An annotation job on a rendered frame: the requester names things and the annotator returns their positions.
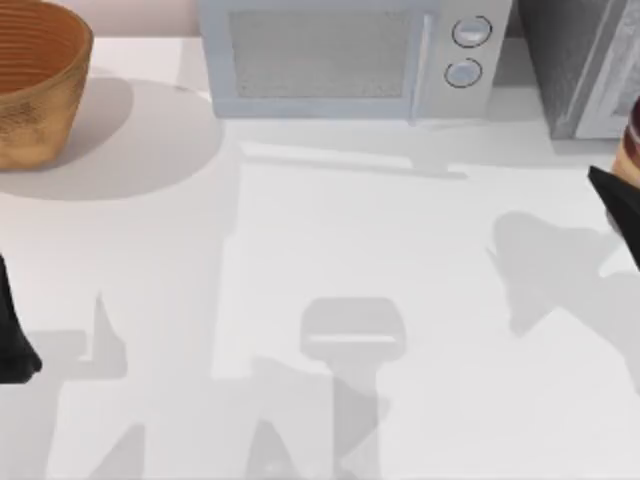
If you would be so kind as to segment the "brown woven basket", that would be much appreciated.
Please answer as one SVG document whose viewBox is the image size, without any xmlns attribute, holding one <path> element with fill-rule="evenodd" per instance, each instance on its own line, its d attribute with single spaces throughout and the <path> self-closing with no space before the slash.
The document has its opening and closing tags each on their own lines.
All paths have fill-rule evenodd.
<svg viewBox="0 0 640 480">
<path fill-rule="evenodd" d="M 0 0 L 0 171 L 31 170 L 67 144 L 94 33 L 46 0 Z"/>
</svg>

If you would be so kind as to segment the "microwave oven door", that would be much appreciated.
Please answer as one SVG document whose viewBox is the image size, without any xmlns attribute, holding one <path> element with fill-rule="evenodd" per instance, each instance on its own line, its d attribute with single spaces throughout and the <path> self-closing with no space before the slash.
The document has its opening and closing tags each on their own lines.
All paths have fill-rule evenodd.
<svg viewBox="0 0 640 480">
<path fill-rule="evenodd" d="M 198 0 L 220 118 L 417 117 L 427 0 Z"/>
</svg>

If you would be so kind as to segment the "round microwave knob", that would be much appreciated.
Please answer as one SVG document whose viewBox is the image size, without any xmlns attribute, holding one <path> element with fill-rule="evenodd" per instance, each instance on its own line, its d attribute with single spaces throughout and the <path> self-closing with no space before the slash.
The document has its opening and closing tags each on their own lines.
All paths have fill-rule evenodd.
<svg viewBox="0 0 640 480">
<path fill-rule="evenodd" d="M 455 89 L 465 89 L 477 84 L 483 76 L 482 65 L 473 58 L 450 63 L 444 72 L 446 83 Z"/>
<path fill-rule="evenodd" d="M 493 25 L 484 16 L 473 16 L 458 20 L 451 30 L 456 45 L 464 49 L 482 46 L 491 37 Z"/>
</svg>

